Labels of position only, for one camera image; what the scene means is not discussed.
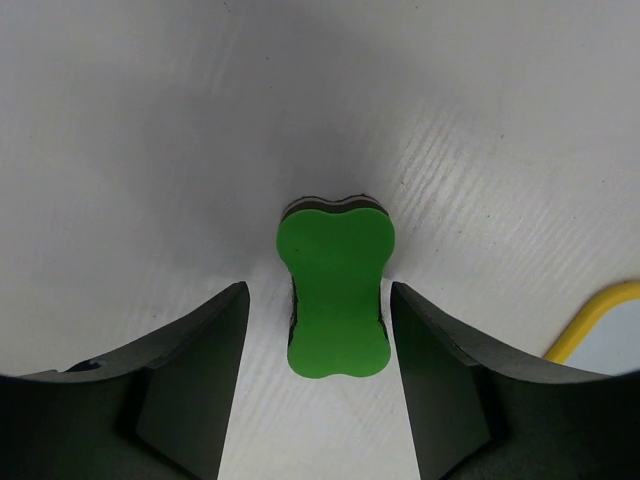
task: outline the green object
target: green object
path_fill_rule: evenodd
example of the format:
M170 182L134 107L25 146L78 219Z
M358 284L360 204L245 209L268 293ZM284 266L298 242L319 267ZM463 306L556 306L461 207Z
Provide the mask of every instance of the green object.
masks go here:
M380 282L393 224L373 200L355 198L301 202L278 230L278 253L295 286L289 365L303 377L366 377L391 356Z

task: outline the green top surface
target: green top surface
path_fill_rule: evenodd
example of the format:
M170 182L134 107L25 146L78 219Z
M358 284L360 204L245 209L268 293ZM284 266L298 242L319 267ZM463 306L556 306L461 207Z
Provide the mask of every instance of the green top surface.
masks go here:
M394 240L390 218L373 208L308 209L282 221L277 249L298 302L288 353L296 373L365 377L387 365L380 282Z

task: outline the yellow edge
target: yellow edge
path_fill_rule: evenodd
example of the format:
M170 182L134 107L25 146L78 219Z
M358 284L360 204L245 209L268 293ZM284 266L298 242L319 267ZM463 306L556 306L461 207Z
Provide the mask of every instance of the yellow edge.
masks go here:
M623 283L598 293L582 307L544 358L556 363L566 362L598 320L612 308L629 300L640 300L640 281Z

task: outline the black side edge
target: black side edge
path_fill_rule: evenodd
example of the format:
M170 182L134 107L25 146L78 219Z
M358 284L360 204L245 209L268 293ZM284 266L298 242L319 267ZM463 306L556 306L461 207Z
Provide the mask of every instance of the black side edge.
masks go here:
M0 478L216 478L248 312L234 284L69 372L0 376Z
M399 283L391 313L423 479L640 478L640 372L533 357Z

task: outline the gray surface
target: gray surface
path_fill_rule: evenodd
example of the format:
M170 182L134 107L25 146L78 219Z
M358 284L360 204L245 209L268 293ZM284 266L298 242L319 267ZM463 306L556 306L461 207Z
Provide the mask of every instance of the gray surface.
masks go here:
M624 302L596 323L566 365L607 375L640 369L640 300Z
M246 279L222 478L416 478L397 363L297 378L274 248L366 192L388 278L541 354L640 275L634 0L0 3L0 370L65 369Z

